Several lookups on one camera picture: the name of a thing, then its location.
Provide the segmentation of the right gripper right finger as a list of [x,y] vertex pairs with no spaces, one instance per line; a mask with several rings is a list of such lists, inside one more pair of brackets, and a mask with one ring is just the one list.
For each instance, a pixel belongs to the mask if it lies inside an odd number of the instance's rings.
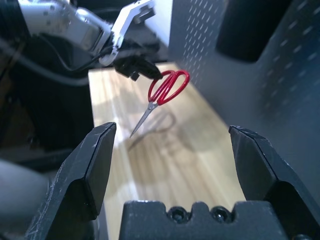
[[250,201],[269,202],[289,239],[320,238],[320,206],[293,168],[265,137],[231,125],[235,168]]

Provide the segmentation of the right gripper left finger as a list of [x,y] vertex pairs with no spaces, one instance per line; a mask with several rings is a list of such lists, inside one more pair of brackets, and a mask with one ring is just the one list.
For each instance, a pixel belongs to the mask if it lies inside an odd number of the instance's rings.
[[93,128],[64,160],[24,238],[94,240],[108,184],[117,125]]

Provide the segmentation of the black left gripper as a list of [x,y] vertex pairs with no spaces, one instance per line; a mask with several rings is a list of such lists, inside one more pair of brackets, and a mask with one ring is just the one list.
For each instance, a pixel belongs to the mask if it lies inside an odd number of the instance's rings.
[[118,73],[133,81],[137,81],[140,76],[152,80],[160,80],[163,78],[158,67],[153,62],[149,62],[141,56],[117,59],[113,62],[113,66]]

